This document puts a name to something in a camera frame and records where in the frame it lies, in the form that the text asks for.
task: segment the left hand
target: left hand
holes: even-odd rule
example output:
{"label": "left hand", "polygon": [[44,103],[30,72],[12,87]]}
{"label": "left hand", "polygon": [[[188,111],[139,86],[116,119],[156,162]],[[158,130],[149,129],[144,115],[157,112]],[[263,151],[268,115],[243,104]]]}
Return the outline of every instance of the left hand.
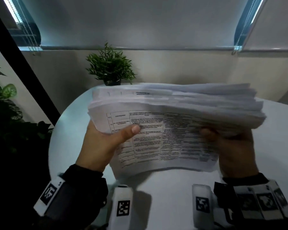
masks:
{"label": "left hand", "polygon": [[138,125],[130,125],[109,135],[98,131],[90,120],[76,165],[103,172],[116,148],[140,132]]}

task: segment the right hand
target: right hand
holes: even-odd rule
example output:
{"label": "right hand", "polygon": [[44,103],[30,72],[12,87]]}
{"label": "right hand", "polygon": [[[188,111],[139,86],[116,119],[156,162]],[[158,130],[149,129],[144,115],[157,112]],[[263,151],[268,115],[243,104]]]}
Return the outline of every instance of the right hand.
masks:
{"label": "right hand", "polygon": [[230,139],[223,138],[210,128],[203,128],[201,135],[209,142],[214,142],[219,154],[220,170],[224,177],[244,178],[259,173],[255,162],[252,131]]}

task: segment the potted plant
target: potted plant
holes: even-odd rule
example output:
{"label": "potted plant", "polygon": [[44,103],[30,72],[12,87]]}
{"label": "potted plant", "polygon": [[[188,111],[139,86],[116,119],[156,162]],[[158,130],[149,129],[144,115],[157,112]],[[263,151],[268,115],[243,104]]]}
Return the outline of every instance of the potted plant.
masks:
{"label": "potted plant", "polygon": [[52,129],[44,122],[24,121],[21,109],[10,100],[16,94],[13,84],[0,86],[1,229],[14,227],[15,223],[29,228],[37,217],[32,207],[50,180],[48,148]]}
{"label": "potted plant", "polygon": [[103,80],[105,85],[120,85],[121,80],[130,82],[135,78],[131,60],[123,55],[121,50],[114,50],[108,43],[104,49],[98,50],[99,55],[92,53],[87,57],[91,66],[87,68],[89,74],[95,75],[97,80]]}

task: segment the roller blind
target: roller blind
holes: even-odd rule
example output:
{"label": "roller blind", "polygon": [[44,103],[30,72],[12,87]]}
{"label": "roller blind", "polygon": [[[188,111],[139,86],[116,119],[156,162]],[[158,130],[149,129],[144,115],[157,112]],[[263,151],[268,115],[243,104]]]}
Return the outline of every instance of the roller blind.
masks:
{"label": "roller blind", "polygon": [[265,0],[243,50],[288,50],[288,0]]}
{"label": "roller blind", "polygon": [[248,0],[23,0],[44,49],[232,49]]}

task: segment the round table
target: round table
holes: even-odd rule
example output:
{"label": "round table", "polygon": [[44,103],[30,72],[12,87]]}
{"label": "round table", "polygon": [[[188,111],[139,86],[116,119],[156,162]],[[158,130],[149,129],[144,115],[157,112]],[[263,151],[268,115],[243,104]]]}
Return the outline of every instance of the round table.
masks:
{"label": "round table", "polygon": [[[92,89],[86,91],[66,108],[58,120],[49,146],[49,170],[51,178],[75,163],[81,150],[89,122],[88,104],[92,101]],[[267,119],[253,130],[256,162],[260,172],[275,179],[288,201],[288,105],[263,100],[263,112]],[[107,166],[104,171],[110,190],[118,184]],[[209,185],[220,182],[218,169],[214,172],[191,170],[165,170],[145,172],[123,181],[134,189],[131,229],[195,229],[192,218],[192,184]],[[107,206],[94,222],[105,223]]]}

